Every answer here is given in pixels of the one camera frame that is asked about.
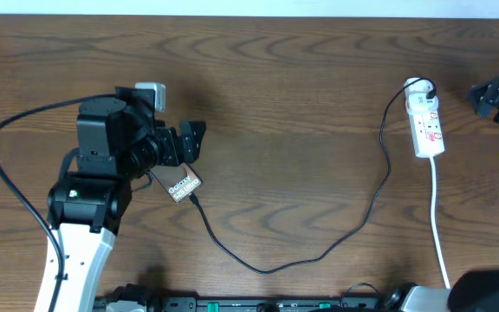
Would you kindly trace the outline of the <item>white power strip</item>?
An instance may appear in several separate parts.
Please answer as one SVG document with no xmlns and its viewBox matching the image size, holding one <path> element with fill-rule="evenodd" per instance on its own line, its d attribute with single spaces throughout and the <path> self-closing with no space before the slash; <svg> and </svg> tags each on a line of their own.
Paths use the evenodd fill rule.
<svg viewBox="0 0 499 312">
<path fill-rule="evenodd" d="M 405 81 L 404 87 L 415 155 L 421 159 L 434 158 L 445 149 L 434 84 L 412 77 Z"/>
</svg>

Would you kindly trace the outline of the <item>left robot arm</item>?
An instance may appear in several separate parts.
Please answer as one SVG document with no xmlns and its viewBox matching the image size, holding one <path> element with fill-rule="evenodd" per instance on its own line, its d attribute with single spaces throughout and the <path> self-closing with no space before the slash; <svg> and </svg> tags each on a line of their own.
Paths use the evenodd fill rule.
<svg viewBox="0 0 499 312">
<path fill-rule="evenodd" d="M 37 311 L 89 311 L 132 200 L 131 183 L 155 166 L 187 166 L 201 150 L 206 124 L 178 128 L 157 120 L 165 86 L 139 83 L 81 101 L 78 147 L 63 159 L 48 195 L 48 244 Z"/>
</svg>

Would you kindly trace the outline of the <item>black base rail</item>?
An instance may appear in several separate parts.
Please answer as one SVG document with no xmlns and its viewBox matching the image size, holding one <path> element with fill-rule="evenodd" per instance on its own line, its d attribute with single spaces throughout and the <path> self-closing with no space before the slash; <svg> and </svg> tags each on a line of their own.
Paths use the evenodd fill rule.
<svg viewBox="0 0 499 312">
<path fill-rule="evenodd" d="M 146 287 L 128 284 L 106 296 L 97 297 L 93 312 L 306 312 L 306 311 L 397 311 L 404 290 L 390 295 L 374 289 L 371 293 L 351 287 L 341 296 L 331 297 L 204 297 L 189 292 L 154 292 Z"/>
</svg>

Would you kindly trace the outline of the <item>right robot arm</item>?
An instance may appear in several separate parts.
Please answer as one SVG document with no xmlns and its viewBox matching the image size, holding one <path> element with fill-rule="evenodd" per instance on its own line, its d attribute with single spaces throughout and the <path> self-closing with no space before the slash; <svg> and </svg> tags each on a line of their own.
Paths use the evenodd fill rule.
<svg viewBox="0 0 499 312">
<path fill-rule="evenodd" d="M 455 285 L 444 261 L 437 228 L 437 167 L 435 158 L 445 151 L 439 100 L 434 82 L 412 77 L 404 82 L 405 95 L 415 156 L 428 159 L 431 167 L 431 202 L 429 207 L 431 233 L 444 286 L 441 289 L 408 283 L 395 290 L 378 305 L 385 311 L 499 311 L 499 269 L 472 270 L 461 276 Z M 496 110 L 494 122 L 499 124 L 499 77 L 473 86 L 467 99 L 483 118 Z"/>
</svg>

